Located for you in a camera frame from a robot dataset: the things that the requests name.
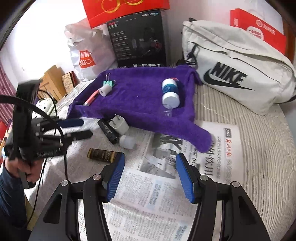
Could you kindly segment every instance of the newspaper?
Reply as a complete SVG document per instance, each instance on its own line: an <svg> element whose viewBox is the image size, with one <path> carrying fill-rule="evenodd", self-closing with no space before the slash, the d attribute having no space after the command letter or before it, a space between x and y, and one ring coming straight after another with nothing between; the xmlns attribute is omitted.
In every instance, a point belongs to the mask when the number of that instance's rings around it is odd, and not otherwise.
<svg viewBox="0 0 296 241"><path fill-rule="evenodd" d="M59 117L65 117L64 109ZM126 165L115 197L104 205L110 235L113 240L187 240L191 231L197 205L185 198L176 172L176 155L183 152L190 164L201 174L215 181L243 182L243 156L239 129L234 125L201 122L214 142L208 153L199 153L189 142L168 135L155 134L130 128L127 135L137 138L135 150L126 150L109 143L96 119L83 118L81 128L63 129L65 133L91 129L90 140L73 143L68 148L68 173L71 183L85 181L100 173L105 163L87 159L89 148L123 152ZM40 214L55 188L64 180L63 158L52 158L45 167L38 195L36 213ZM25 190L34 204L36 188ZM81 240L87 240L84 224L83 201L79 201L79 230ZM219 239L221 205L217 205L214 239Z"/></svg>

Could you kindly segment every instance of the nike swoosh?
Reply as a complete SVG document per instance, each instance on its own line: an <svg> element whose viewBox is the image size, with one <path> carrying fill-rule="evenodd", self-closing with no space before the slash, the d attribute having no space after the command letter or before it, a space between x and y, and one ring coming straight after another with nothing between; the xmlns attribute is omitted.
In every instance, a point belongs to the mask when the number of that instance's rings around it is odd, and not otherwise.
<svg viewBox="0 0 296 241"><path fill-rule="evenodd" d="M238 83L231 84L231 83L226 83L226 82L222 82L222 81L218 81L218 80L213 80L210 77L209 73L210 73L210 69L204 75L204 81L206 83L208 83L209 85L219 85L219 86L232 87L232 88L238 88L238 89L252 90L249 88L242 87Z"/></svg>

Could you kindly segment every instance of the person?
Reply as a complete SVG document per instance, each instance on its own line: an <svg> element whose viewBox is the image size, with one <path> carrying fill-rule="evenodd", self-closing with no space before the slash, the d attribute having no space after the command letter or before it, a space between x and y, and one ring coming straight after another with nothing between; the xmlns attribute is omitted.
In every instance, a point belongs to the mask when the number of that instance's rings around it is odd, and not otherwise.
<svg viewBox="0 0 296 241"><path fill-rule="evenodd" d="M42 160L29 165L21 159L5 159L0 175L0 237L1 240L27 241L27 212L24 188L19 171L27 174L27 181L35 183L42 170Z"/></svg>

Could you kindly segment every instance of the nike logo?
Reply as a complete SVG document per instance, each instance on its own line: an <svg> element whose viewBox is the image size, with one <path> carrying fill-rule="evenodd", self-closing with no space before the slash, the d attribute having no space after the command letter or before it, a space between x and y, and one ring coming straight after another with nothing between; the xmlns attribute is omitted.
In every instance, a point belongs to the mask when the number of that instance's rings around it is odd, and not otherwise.
<svg viewBox="0 0 296 241"><path fill-rule="evenodd" d="M217 62L215 67L212 69L211 73L210 71L211 69L209 69L204 75L204 81L209 85L219 85L225 87L252 90L240 86L240 83L244 81L247 75L232 67L227 66L226 64Z"/></svg>

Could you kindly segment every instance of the brown cylindrical tube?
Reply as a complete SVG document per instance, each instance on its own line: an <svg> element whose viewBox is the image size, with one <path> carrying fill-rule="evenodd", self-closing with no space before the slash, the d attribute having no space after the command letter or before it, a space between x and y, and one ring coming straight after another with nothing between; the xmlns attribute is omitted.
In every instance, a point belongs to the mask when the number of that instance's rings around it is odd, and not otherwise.
<svg viewBox="0 0 296 241"><path fill-rule="evenodd" d="M118 152L90 148L87 158L95 161L113 163Z"/></svg>

